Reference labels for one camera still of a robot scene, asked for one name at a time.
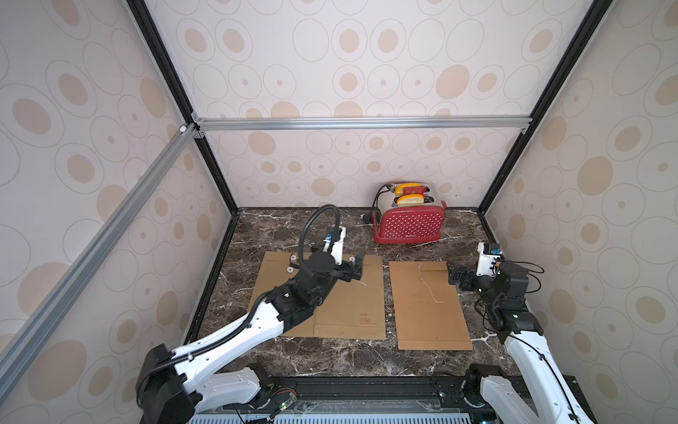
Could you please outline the kraft file bag stack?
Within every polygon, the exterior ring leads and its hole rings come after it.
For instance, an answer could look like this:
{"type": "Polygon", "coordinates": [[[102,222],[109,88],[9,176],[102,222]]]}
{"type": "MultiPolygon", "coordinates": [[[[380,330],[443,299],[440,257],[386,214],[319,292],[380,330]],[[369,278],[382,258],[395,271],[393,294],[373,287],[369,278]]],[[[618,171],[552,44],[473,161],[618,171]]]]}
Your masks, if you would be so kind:
{"type": "Polygon", "coordinates": [[[364,258],[360,281],[338,281],[314,316],[314,337],[385,340],[386,314],[382,259],[364,258]]]}
{"type": "Polygon", "coordinates": [[[388,265],[397,343],[402,351],[471,351],[457,288],[444,261],[392,261],[388,265]]]}

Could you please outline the kraft file bag stack bottom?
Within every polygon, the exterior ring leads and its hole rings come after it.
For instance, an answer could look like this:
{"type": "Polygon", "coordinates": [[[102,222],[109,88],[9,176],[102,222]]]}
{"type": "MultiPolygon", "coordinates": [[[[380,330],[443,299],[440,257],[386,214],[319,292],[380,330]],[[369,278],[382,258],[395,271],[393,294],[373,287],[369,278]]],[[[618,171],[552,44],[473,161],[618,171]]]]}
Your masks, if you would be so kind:
{"type": "Polygon", "coordinates": [[[471,351],[457,288],[444,261],[392,261],[388,265],[397,343],[402,351],[471,351]]]}

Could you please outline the kraft file bag stack top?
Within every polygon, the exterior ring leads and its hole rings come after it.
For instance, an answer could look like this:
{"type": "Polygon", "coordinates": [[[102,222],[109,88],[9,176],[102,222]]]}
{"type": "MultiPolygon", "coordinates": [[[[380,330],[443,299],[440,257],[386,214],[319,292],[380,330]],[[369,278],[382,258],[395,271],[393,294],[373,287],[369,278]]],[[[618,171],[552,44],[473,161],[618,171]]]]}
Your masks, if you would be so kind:
{"type": "Polygon", "coordinates": [[[382,259],[364,258],[360,281],[338,281],[314,316],[314,337],[385,340],[386,314],[382,259]]]}

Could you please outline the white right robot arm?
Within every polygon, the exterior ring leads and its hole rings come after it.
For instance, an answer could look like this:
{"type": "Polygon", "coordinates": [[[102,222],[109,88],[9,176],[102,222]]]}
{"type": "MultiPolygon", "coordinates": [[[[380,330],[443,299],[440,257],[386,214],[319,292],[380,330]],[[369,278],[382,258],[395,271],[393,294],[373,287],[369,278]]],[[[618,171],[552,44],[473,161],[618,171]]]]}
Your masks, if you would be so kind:
{"type": "Polygon", "coordinates": [[[448,282],[478,295],[474,307],[520,370],[531,403],[517,394],[498,366],[473,363],[461,393],[471,407],[491,407],[504,423],[592,423],[556,366],[544,330],[527,306],[530,282],[524,267],[484,258],[473,271],[447,263],[448,282]]]}

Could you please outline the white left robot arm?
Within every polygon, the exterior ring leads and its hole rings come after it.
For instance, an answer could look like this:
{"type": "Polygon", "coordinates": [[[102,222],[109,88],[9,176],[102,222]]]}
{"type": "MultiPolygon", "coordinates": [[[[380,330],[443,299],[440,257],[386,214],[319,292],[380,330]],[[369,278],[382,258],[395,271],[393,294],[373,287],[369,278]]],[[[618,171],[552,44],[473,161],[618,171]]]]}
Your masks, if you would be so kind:
{"type": "Polygon", "coordinates": [[[187,423],[196,413],[232,404],[263,404],[272,383],[259,367],[223,373],[254,347],[311,318],[337,281],[360,280],[364,257],[344,261],[315,252],[285,284],[256,299],[248,314],[174,350],[159,344],[145,357],[135,385],[145,423],[187,423]]]}

